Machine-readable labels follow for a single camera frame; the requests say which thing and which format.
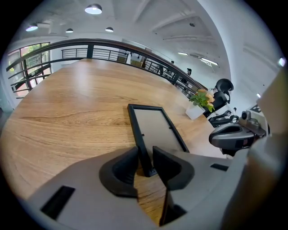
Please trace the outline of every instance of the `potted plant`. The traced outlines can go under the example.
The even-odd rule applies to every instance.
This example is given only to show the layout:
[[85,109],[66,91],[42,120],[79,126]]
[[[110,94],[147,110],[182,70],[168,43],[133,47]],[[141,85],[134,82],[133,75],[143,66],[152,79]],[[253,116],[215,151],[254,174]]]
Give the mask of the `potted plant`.
[[192,120],[198,118],[203,112],[205,112],[203,107],[207,107],[208,110],[212,112],[215,110],[212,104],[214,100],[214,95],[212,93],[204,89],[199,89],[197,93],[189,99],[192,103],[186,110],[187,116]]

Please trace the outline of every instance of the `black slot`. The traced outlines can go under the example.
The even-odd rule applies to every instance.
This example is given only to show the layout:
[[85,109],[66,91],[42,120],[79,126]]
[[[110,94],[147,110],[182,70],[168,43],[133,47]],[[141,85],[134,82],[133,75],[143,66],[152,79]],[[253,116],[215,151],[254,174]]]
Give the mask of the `black slot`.
[[41,211],[50,218],[56,220],[74,191],[75,188],[62,186],[41,208]]
[[211,168],[216,168],[216,169],[219,169],[219,170],[221,170],[221,171],[227,171],[228,170],[228,166],[226,166],[226,165],[222,165],[222,164],[213,164],[213,165],[211,165],[210,166]]

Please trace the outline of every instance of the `window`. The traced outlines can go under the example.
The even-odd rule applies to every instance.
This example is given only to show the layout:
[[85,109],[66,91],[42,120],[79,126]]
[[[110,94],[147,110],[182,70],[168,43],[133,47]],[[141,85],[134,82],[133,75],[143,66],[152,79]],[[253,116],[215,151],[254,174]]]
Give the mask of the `window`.
[[[13,52],[8,54],[9,65],[11,65],[18,58],[23,57],[24,55],[34,50],[37,50],[43,46],[49,45],[49,44],[50,44],[49,42],[33,44],[33,45],[25,46],[20,49],[14,50]],[[51,67],[48,63],[41,65],[42,63],[49,62],[49,61],[50,61],[50,52],[45,51],[45,52],[42,52],[42,53],[39,53],[37,55],[27,58],[23,62],[17,64],[12,69],[10,69],[9,76],[19,73],[10,79],[12,83],[11,85],[12,89],[17,97],[25,96],[30,91],[31,88],[34,88],[36,85],[38,85],[45,78],[45,76],[41,77],[42,75],[51,74]],[[27,71],[23,71],[25,65],[27,66],[27,68],[33,67],[35,65],[39,65],[39,66],[31,68]],[[24,79],[36,77],[36,76],[39,76],[39,78],[34,78],[34,79],[31,79],[28,83],[23,83]]]

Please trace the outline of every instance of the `white planter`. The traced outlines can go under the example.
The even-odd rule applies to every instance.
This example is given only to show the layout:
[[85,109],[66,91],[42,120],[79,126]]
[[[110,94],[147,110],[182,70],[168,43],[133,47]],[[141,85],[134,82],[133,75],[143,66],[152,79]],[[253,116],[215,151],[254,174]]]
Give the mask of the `white planter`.
[[205,112],[205,109],[193,105],[193,102],[190,103],[188,109],[186,110],[186,114],[191,120],[198,118],[201,114],[203,114],[203,112]]

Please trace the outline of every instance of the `fluorescent light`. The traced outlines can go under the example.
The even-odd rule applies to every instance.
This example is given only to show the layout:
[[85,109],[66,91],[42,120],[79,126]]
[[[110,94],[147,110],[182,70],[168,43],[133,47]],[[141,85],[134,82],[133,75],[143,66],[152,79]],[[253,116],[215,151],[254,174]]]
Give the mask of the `fluorescent light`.
[[206,61],[206,62],[209,62],[209,63],[211,63],[211,64],[213,64],[213,65],[215,65],[215,66],[218,65],[216,62],[210,61],[210,60],[208,60],[208,59],[205,59],[205,58],[201,58],[201,59],[204,60],[204,61]]
[[37,24],[33,23],[26,29],[26,31],[30,32],[30,31],[34,31],[34,30],[37,30],[37,29],[38,29]]
[[278,61],[278,64],[283,67],[286,64],[286,59],[283,58],[283,57],[280,58],[279,61]]
[[73,33],[73,29],[69,28],[68,30],[66,30],[66,33]]
[[178,52],[178,54],[182,54],[182,55],[188,55],[188,54],[186,54],[186,53],[181,53],[181,52]]
[[102,7],[99,4],[91,4],[86,7],[85,12],[90,14],[101,14]]
[[114,30],[113,30],[112,27],[107,27],[107,28],[105,29],[105,31],[107,31],[107,32],[113,32]]

